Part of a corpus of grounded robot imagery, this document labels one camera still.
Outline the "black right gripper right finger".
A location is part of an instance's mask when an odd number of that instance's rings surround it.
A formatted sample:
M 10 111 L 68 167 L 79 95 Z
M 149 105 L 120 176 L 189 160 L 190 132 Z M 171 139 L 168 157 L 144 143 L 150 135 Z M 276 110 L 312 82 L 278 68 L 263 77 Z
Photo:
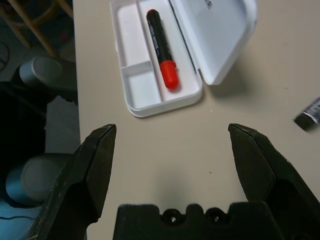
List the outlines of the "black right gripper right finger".
M 320 238 L 320 202 L 294 166 L 253 128 L 228 126 L 237 175 L 250 202 L 264 202 L 286 240 Z

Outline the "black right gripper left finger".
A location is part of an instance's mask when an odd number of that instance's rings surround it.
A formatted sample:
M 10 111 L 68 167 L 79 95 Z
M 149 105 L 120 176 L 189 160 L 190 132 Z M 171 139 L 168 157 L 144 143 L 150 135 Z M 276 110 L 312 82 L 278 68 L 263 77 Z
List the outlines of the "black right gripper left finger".
M 83 240 L 102 216 L 117 127 L 107 124 L 84 140 L 59 172 L 28 235 L 28 240 Z

